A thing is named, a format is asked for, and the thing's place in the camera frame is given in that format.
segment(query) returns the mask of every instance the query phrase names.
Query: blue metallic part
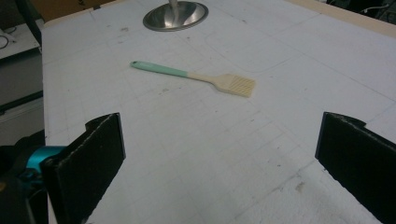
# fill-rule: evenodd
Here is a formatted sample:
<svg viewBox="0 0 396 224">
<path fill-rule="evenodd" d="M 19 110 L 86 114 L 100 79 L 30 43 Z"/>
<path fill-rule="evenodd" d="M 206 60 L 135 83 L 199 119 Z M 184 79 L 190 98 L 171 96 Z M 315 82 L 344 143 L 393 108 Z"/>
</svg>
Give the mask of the blue metallic part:
<svg viewBox="0 0 396 224">
<path fill-rule="evenodd" d="M 29 158 L 26 168 L 33 168 L 33 169 L 36 169 L 39 173 L 41 173 L 39 163 L 50 156 L 58 154 L 64 148 L 65 147 L 41 147 L 41 148 L 39 148 Z"/>
</svg>

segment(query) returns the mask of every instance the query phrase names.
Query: brush head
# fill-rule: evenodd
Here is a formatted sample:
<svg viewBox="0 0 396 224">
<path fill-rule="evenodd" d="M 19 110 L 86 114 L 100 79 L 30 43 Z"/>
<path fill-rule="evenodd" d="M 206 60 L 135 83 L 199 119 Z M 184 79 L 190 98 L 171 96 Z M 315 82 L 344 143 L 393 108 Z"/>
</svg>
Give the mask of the brush head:
<svg viewBox="0 0 396 224">
<path fill-rule="evenodd" d="M 213 84 L 219 91 L 249 97 L 253 92 L 256 81 L 247 77 L 225 74 L 216 77 Z"/>
</svg>

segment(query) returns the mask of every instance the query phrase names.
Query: green handle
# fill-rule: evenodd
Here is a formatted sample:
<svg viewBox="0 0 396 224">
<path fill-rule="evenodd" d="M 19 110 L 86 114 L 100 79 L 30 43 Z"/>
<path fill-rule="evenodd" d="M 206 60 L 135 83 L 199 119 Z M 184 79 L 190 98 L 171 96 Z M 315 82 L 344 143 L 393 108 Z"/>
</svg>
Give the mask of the green handle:
<svg viewBox="0 0 396 224">
<path fill-rule="evenodd" d="M 162 73 L 166 75 L 172 75 L 177 77 L 187 77 L 187 72 L 177 70 L 175 68 L 165 67 L 155 63 L 145 63 L 145 62 L 132 62 L 131 66 L 137 69 L 146 70 L 149 72 Z"/>
</svg>

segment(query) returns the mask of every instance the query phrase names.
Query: round metal base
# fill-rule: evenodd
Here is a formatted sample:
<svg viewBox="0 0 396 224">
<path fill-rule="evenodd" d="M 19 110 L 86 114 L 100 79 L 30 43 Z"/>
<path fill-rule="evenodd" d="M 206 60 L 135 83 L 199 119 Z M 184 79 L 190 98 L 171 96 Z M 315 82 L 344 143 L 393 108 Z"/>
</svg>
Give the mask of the round metal base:
<svg viewBox="0 0 396 224">
<path fill-rule="evenodd" d="M 153 31 L 177 31 L 190 28 L 206 19 L 209 10 L 200 3 L 177 2 L 173 9 L 169 4 L 151 10 L 143 24 Z"/>
</svg>

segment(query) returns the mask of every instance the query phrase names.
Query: metal base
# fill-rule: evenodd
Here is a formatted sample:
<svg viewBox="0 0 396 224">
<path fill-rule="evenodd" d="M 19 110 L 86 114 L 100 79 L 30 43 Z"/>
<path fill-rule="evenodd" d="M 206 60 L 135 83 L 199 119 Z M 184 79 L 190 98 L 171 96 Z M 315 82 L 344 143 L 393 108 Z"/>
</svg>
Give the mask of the metal base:
<svg viewBox="0 0 396 224">
<path fill-rule="evenodd" d="M 200 23 L 208 13 L 207 7 L 200 3 L 178 2 L 176 8 L 165 4 L 151 10 L 143 24 L 153 31 L 178 31 Z"/>
</svg>

